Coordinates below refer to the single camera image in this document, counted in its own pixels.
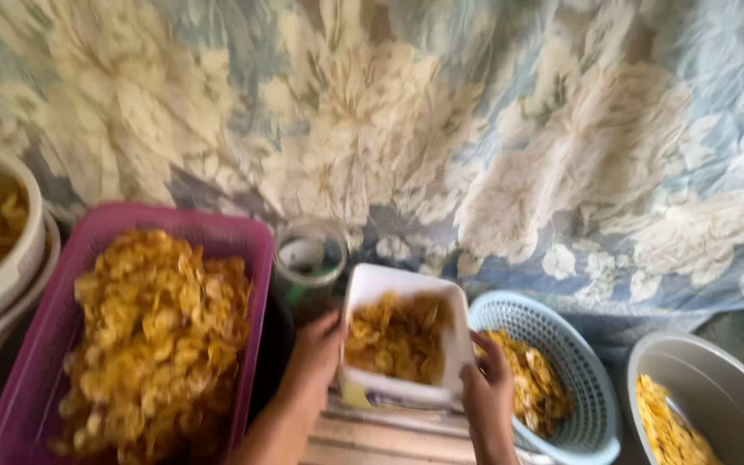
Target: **gray plastic bowl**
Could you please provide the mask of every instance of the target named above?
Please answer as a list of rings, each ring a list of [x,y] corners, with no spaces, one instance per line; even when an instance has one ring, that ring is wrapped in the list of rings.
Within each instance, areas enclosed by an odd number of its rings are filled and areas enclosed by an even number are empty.
[[[722,349],[685,333],[653,333],[627,364],[631,424],[647,462],[657,465],[636,404],[636,375],[670,391],[671,408],[702,433],[725,465],[744,465],[744,365]]]

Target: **human hand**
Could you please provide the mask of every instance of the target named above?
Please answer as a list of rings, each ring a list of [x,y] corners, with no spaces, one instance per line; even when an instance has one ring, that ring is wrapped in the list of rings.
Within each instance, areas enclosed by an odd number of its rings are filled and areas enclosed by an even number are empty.
[[[470,331],[470,337],[485,352],[480,369],[467,365],[460,373],[475,460],[479,465],[516,465],[518,458],[512,447],[514,392],[507,359],[501,347],[484,335]]]
[[[326,407],[329,385],[337,370],[341,342],[349,328],[337,310],[298,331],[277,399],[304,410],[313,421]]]

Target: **cream floral print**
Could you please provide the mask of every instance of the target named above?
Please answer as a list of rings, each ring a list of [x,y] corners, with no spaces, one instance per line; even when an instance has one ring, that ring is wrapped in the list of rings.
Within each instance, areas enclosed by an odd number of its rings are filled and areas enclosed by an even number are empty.
[[[595,342],[744,308],[740,0],[0,0],[0,147],[64,221],[337,219]]]

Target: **blue basket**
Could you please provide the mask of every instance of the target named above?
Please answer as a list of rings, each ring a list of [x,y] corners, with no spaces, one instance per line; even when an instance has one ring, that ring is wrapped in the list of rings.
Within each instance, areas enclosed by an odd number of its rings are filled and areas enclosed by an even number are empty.
[[[573,415],[547,440],[513,418],[517,447],[564,465],[608,465],[616,459],[622,427],[613,383],[590,345],[558,313],[525,295],[493,291],[470,306],[470,327],[506,329],[511,338],[540,350],[573,399]]]

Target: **white styrofoam box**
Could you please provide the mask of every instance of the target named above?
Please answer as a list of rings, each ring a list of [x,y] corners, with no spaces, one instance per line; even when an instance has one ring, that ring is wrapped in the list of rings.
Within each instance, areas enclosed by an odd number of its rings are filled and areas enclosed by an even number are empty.
[[[468,363],[475,363],[475,350],[470,340],[468,305],[464,291],[454,282],[419,275],[397,268],[381,267],[367,263],[352,270],[349,289],[343,308],[343,322],[349,324],[353,312],[374,304],[387,292],[398,299],[409,299],[421,293],[440,295],[449,303],[453,327],[442,335],[444,347],[444,374],[439,386],[422,385],[384,375],[365,372],[346,364],[341,365],[341,388],[354,391],[371,406],[377,400],[386,405],[452,407],[460,399],[464,386],[459,374]]]

